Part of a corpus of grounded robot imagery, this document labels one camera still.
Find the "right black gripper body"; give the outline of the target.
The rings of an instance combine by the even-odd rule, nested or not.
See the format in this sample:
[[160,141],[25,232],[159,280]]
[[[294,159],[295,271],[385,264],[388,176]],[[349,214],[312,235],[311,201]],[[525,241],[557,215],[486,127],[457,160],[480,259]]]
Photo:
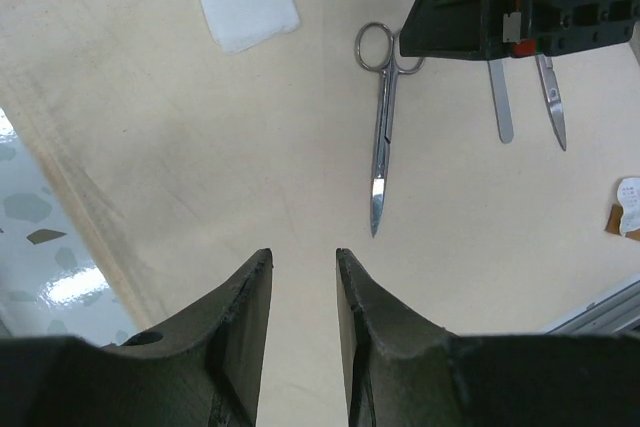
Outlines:
[[639,0],[415,0],[401,29],[405,57],[557,57],[631,39]]

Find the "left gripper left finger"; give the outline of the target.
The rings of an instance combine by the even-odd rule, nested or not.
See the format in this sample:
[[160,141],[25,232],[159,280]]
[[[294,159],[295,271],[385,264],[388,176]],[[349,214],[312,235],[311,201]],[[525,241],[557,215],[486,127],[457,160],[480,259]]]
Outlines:
[[219,287],[122,345],[2,340],[2,425],[255,425],[272,273],[272,253],[260,249]]

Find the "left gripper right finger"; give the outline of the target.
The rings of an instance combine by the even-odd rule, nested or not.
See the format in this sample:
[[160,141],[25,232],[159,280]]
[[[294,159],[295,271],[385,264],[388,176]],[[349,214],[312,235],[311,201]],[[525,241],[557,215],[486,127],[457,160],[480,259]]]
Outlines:
[[457,336],[336,252],[352,426],[635,426],[639,338]]

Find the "short pointed scissors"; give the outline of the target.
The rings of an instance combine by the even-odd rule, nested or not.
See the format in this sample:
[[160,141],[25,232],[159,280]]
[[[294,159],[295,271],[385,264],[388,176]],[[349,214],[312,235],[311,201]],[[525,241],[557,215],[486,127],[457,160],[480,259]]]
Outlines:
[[567,135],[564,107],[552,59],[543,54],[537,54],[535,59],[554,134],[561,149],[566,151]]

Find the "metal tweezers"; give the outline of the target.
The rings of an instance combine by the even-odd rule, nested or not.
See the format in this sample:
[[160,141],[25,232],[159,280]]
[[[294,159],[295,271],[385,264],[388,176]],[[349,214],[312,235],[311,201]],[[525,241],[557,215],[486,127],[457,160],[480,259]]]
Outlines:
[[499,138],[503,144],[509,144],[514,139],[514,128],[503,62],[491,60],[488,68]]

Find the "long surgical scissors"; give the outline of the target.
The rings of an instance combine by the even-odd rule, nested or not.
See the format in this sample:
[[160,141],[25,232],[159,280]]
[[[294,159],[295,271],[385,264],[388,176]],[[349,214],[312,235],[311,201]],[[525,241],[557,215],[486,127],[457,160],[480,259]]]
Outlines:
[[[362,41],[370,30],[383,32],[387,40],[386,56],[377,65],[368,64],[362,56]],[[355,38],[356,62],[362,69],[376,73],[380,79],[371,167],[370,232],[372,238],[375,238],[379,231],[384,211],[398,80],[400,76],[416,74],[425,63],[424,57],[418,57],[411,68],[403,68],[399,65],[396,50],[399,46],[400,34],[400,30],[393,31],[382,22],[369,22],[360,28]]]

